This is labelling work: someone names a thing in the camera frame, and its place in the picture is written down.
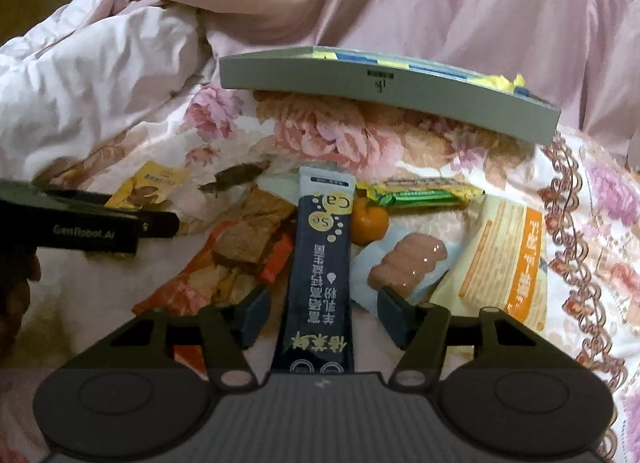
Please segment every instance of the ridged gray surface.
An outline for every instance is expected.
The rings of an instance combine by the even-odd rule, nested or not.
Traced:
[[[226,396],[190,440],[140,463],[497,463],[457,439],[426,398],[377,375],[273,375],[255,393]],[[593,454],[562,463],[600,463]],[[77,463],[54,455],[47,463]]]

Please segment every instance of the cream-colored food package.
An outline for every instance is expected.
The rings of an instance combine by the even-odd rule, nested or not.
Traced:
[[[482,198],[476,226],[430,302],[462,316],[498,307],[540,332],[546,319],[542,213],[497,196]]]

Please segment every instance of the yellow candy wrapper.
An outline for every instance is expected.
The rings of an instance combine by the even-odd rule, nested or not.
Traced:
[[[359,181],[356,188],[364,190],[375,205],[395,208],[427,208],[466,205],[484,191],[452,178],[391,178],[368,183]]]
[[[105,206],[140,210],[149,205],[161,204],[172,191],[187,181],[188,176],[186,170],[147,161],[133,177],[122,184]]]

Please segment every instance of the snack package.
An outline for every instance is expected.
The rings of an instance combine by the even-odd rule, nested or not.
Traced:
[[[161,204],[187,178],[186,170],[164,167],[155,161],[147,161],[120,186],[105,206],[140,210],[148,205]]]
[[[136,304],[133,313],[165,307],[175,316],[196,315],[209,303],[238,304],[258,283],[273,284],[293,252],[295,210],[270,192],[252,189],[220,216],[187,266]],[[198,347],[176,347],[174,356],[206,376]]]
[[[380,241],[371,243],[353,259],[351,298],[378,316],[378,292],[388,286],[407,302],[425,300],[447,273],[461,250],[460,243],[392,225]]]
[[[484,196],[478,222],[430,302],[453,315],[477,316],[494,306],[534,331],[546,320],[543,216],[533,208]]]
[[[274,371],[353,370],[349,259],[354,189],[351,175],[300,168],[296,247]]]
[[[452,178],[392,178],[381,182],[358,182],[376,205],[389,209],[464,205],[483,194],[479,188]]]

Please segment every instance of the light blue package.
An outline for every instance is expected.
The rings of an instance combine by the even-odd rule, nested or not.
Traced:
[[[351,273],[349,277],[349,287],[351,299],[360,304],[364,309],[369,311],[373,316],[378,316],[378,292],[367,284],[369,271],[376,265],[379,265],[382,258],[391,252],[396,244],[408,234],[415,231],[404,226],[389,226],[385,237],[379,241],[371,243],[364,248],[351,263]],[[431,273],[428,273],[412,290],[406,299],[409,304],[415,305],[421,302],[425,295],[434,289],[434,285],[447,273],[460,254],[462,245],[460,243],[446,243],[443,241],[447,249],[447,258],[438,261]]]

